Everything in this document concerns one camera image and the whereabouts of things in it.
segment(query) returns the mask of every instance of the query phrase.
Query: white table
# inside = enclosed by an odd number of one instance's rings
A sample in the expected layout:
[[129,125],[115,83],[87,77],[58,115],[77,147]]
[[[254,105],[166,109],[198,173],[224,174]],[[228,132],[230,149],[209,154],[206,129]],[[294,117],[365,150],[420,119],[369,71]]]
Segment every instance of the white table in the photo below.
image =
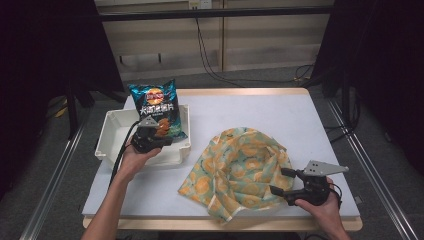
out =
[[[309,160],[338,164],[331,144],[305,89],[178,89],[179,104],[190,108],[191,151],[182,164],[147,167],[130,183],[121,212],[120,229],[207,231],[310,231],[318,228],[299,207],[245,210],[226,225],[212,219],[204,206],[177,193],[194,163],[213,136],[234,127],[250,127],[275,138],[287,148],[294,169]],[[129,98],[125,108],[134,108]],[[84,226],[100,206],[111,169],[102,163],[83,210]],[[343,191],[340,209],[348,231],[362,228],[362,220],[344,175],[331,175]],[[295,179],[294,189],[301,189]]]

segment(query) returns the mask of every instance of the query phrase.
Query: blue chip bag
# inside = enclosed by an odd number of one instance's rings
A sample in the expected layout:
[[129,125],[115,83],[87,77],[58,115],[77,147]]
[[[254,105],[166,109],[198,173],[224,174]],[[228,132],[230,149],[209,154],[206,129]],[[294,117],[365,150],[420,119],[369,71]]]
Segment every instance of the blue chip bag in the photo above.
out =
[[175,79],[162,86],[129,84],[140,119],[151,116],[159,123],[156,136],[187,138],[182,131]]

